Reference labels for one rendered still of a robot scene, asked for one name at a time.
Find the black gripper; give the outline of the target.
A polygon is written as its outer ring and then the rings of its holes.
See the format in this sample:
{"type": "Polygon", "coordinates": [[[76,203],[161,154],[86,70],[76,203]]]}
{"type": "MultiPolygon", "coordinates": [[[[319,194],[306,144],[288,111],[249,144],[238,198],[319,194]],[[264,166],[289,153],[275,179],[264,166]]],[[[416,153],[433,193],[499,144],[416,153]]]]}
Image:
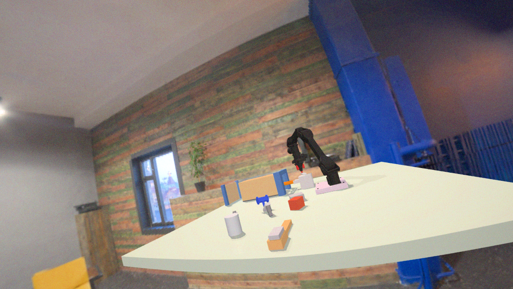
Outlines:
{"type": "Polygon", "coordinates": [[[292,164],[294,164],[294,163],[295,163],[295,165],[297,165],[297,166],[298,166],[299,170],[300,170],[300,171],[303,171],[303,162],[304,162],[306,159],[305,159],[305,157],[301,158],[301,157],[300,157],[300,153],[301,153],[301,152],[299,152],[299,151],[298,151],[298,152],[295,152],[295,153],[292,153],[292,156],[293,156],[293,159],[294,159],[294,160],[292,160],[292,164]]]}

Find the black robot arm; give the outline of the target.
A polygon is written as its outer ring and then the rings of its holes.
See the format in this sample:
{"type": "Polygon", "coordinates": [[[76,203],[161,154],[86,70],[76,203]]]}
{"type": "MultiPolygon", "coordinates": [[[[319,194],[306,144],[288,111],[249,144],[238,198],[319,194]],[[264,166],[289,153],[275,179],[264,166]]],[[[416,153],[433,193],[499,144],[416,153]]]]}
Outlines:
{"type": "Polygon", "coordinates": [[[315,156],[318,158],[318,166],[320,167],[323,175],[327,176],[326,179],[328,185],[340,184],[341,181],[338,175],[339,166],[331,159],[331,157],[326,156],[322,152],[321,148],[315,142],[311,130],[305,129],[303,127],[296,128],[292,136],[287,139],[288,153],[292,154],[299,151],[297,144],[298,137],[309,145],[315,156]]]}

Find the grey cylinder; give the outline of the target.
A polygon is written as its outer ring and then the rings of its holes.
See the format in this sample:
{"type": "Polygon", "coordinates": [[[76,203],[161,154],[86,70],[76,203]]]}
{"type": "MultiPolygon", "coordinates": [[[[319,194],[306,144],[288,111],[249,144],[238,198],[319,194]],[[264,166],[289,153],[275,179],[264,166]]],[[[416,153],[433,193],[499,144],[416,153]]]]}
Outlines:
{"type": "Polygon", "coordinates": [[[231,213],[230,215],[227,215],[224,218],[226,222],[228,235],[230,237],[239,235],[243,232],[238,213],[231,213]]]}

